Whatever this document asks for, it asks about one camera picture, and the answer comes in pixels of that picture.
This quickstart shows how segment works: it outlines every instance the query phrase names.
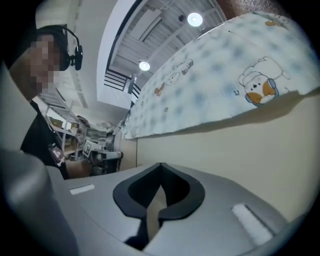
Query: shelf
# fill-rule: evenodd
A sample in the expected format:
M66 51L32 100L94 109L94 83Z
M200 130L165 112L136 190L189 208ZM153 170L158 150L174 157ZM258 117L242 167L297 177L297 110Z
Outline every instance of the shelf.
M68 135L77 137L77 134L72 133L71 131L67 131L67 130L65 130L65 129L58 128L58 127L56 127L56 126L54 126L54 125L51 125L51 127L52 127L52 129L55 130L56 132L65 133L65 134L68 134Z
M57 89L52 92L41 93L38 97L59 116L68 119L68 122L82 125L80 119L71 111L71 106L69 107L66 104L65 99Z
M99 142L103 142L103 143L111 143L112 142L112 139L109 139L109 138L106 138L106 137L103 137L101 139L92 139L88 136L85 137L86 140L88 141L91 141L91 142L95 142L95 143L99 143Z
M69 151L64 152L63 154L65 156L67 156L67 155L73 154L74 152L76 152L76 151L75 150L69 150Z
M67 156L67 155L73 154L73 153L75 153L75 152L76 152L75 150L68 150L68 151L64 152L63 154L64 154L65 156Z

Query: person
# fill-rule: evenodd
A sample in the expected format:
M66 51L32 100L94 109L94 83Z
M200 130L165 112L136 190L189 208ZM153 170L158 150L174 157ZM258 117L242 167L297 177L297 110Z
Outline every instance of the person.
M54 76L60 70L61 61L64 58L63 49L56 42L55 36L50 33L37 35L35 27L34 23L33 28L29 30L28 36L24 38L24 41L28 42L20 43L20 49L17 49L15 54L11 55L10 58L4 59L6 68L15 85L11 84L11 88L7 89L5 87L1 88L1 105L3 106L1 109L4 110L11 104L5 98L4 92L6 90L10 92L14 91L15 89L12 87L16 86L36 113L33 121L27 120L31 125L27 130L20 149L24 153L39 158L46 166L58 168L64 179L87 177L92 173L93 168L87 159L60 162L54 157L51 151L52 146L57 147L59 150L61 150L61 147L59 146L55 132L50 128L42 116L38 105L33 101L33 98L43 90L50 90L53 86ZM25 115L21 114L23 119L24 116L27 116L29 110L27 107L24 107L20 111L25 111ZM16 140L18 136L19 134L12 136L10 143L13 143L13 140Z

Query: ceiling light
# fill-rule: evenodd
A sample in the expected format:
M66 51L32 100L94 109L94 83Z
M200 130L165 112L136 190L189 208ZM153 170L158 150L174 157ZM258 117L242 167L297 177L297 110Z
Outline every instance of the ceiling light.
M143 71L148 71L150 69L150 65L148 62L142 61L139 64L139 68Z
M189 14L188 22L193 27L199 27L202 24L203 19L199 13L194 12Z

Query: headphone earcup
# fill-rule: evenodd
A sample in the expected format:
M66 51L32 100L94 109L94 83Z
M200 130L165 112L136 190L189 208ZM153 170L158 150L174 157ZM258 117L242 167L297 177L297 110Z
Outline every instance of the headphone earcup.
M77 71L81 69L83 56L82 45L78 45L74 50L74 68Z
M245 99L247 102L253 103L248 94L245 95Z
M273 89L277 88L276 82L272 78L268 78L268 83Z

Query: ceiling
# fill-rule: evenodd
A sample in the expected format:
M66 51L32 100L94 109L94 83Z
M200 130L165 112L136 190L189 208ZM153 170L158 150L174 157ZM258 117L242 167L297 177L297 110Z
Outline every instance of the ceiling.
M47 0L37 10L37 27L67 24L83 46L82 68L61 72L58 89L76 115L93 126L102 122L116 125L128 109L121 105L127 98L121 91L107 88L104 76L119 27L136 0ZM214 27L226 18L216 0L140 0L129 17L113 49L110 68L130 76L136 73L141 88L172 55L196 38L201 29ZM158 12L157 24L150 22L143 40L132 35L147 12ZM203 16L200 27L178 20L192 12ZM68 35L69 54L76 41ZM139 61L148 61L150 71L140 72Z
M140 88L202 29L226 20L216 0L148 0L142 1L138 9L115 44L109 68L127 76L138 74ZM201 26L188 24L190 13L201 14ZM180 15L185 16L184 21L179 21ZM150 64L149 71L140 71L141 60Z

